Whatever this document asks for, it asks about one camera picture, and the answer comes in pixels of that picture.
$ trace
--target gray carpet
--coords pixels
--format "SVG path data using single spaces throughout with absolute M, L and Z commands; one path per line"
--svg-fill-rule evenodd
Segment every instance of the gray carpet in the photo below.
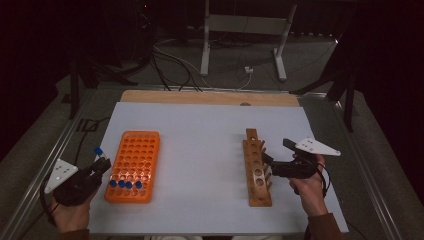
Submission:
M 245 47 L 219 48 L 211 50 L 209 76 L 202 78 L 193 67 L 190 68 L 197 86 L 203 90 L 215 91 L 265 91 L 279 92 L 295 90 L 318 79 L 332 50 L 336 46 L 331 39 L 320 37 L 290 37 L 283 52 L 288 79 L 277 79 L 271 50 L 278 39 L 268 38 L 260 44 Z M 201 40 L 181 43 L 174 40 L 156 45 L 163 51 L 184 59 L 200 68 Z M 187 79 L 185 70 L 172 62 L 157 59 L 164 75 L 175 83 L 168 82 L 172 89 L 178 89 Z M 252 66 L 251 80 L 243 71 Z M 21 138 L 0 165 L 0 229 L 18 230 L 31 225 L 41 212 L 37 194 L 30 191 L 37 174 L 49 159 L 60 156 L 73 161 L 79 143 L 84 135 L 76 131 L 80 119 L 102 119 L 111 116 L 114 103 L 119 101 L 125 89 L 163 89 L 157 72 L 147 66 L 129 78 L 138 82 L 137 87 L 122 86 L 106 77 L 96 90 L 86 90 L 83 105 L 74 121 L 69 121 L 70 106 L 61 103 L 69 93 L 69 77 L 57 85 L 59 96 L 44 111 L 31 129 Z M 315 89 L 314 93 L 325 93 L 331 84 Z M 183 90 L 194 90 L 185 87 Z M 353 128 L 349 133 L 341 121 L 343 99 L 340 103 L 328 102 L 323 94 L 308 94 L 300 98 L 301 105 L 310 119 L 311 128 L 317 139 L 341 150 L 342 157 L 329 157 L 327 166 L 332 183 L 350 232 L 347 239 L 423 239 L 424 209 L 409 185 L 390 145 L 381 132 L 376 120 L 359 92 L 355 92 Z M 94 159 L 93 146 L 98 146 L 106 130 L 107 122 L 99 125 L 96 132 L 87 134 L 79 153 L 80 166 L 88 166 Z M 63 131 L 71 130 L 69 136 Z M 58 139 L 66 139 L 60 145 Z M 23 214 L 22 208 L 28 209 Z M 38 220 L 26 233 L 24 239 L 54 239 L 56 230 L 45 216 Z M 136 239 L 128 236 L 93 236 L 93 239 Z M 302 234 L 286 236 L 284 239 L 302 239 Z

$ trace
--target wooden test tube rack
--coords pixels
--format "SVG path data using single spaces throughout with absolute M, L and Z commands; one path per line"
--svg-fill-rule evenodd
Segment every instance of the wooden test tube rack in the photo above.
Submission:
M 244 162 L 246 166 L 247 189 L 251 207 L 271 207 L 272 199 L 269 189 L 271 173 L 268 165 L 262 161 L 265 141 L 258 139 L 256 129 L 246 129 L 247 139 L 243 140 Z

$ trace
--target forearm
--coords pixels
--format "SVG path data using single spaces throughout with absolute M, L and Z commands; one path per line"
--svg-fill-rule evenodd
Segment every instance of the forearm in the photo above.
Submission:
M 90 231 L 88 229 L 61 233 L 57 237 L 57 240 L 89 240 L 89 239 L 90 239 Z
M 309 232 L 315 240 L 344 240 L 336 219 L 332 213 L 321 216 L 308 217 Z

